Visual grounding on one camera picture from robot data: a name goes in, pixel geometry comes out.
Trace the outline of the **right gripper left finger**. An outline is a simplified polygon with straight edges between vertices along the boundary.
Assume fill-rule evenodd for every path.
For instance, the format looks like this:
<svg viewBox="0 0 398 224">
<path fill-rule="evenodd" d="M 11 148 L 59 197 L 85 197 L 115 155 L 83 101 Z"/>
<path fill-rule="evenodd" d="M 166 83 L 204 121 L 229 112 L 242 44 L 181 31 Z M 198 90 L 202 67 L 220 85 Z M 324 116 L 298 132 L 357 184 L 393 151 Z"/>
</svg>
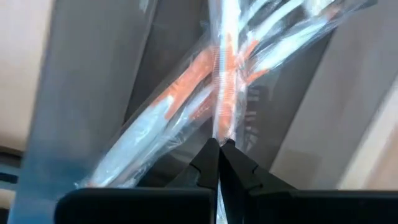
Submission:
<svg viewBox="0 0 398 224">
<path fill-rule="evenodd" d="M 220 145 L 209 138 L 166 187 L 178 190 L 172 224 L 216 224 Z"/>
</svg>

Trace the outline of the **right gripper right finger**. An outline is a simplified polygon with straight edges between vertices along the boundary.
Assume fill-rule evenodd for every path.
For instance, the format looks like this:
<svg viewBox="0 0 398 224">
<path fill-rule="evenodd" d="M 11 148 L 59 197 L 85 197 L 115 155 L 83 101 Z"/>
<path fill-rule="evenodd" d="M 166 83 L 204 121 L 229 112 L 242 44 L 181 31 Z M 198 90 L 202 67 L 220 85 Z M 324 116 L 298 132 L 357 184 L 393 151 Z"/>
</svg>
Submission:
<svg viewBox="0 0 398 224">
<path fill-rule="evenodd" d="M 282 203 L 273 194 L 294 187 L 259 166 L 232 139 L 220 148 L 221 193 L 228 224 L 277 224 Z"/>
</svg>

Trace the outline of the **smoky transparent plastic bin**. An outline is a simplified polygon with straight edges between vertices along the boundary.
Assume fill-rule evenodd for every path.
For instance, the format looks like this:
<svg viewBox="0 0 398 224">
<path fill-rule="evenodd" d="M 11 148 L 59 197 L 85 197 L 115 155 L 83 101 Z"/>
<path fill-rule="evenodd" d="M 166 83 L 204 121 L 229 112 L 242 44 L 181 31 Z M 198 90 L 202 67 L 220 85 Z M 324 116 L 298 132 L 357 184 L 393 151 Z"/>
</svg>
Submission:
<svg viewBox="0 0 398 224">
<path fill-rule="evenodd" d="M 6 224 L 53 224 L 57 200 L 198 42 L 207 0 L 56 0 Z"/>
</svg>

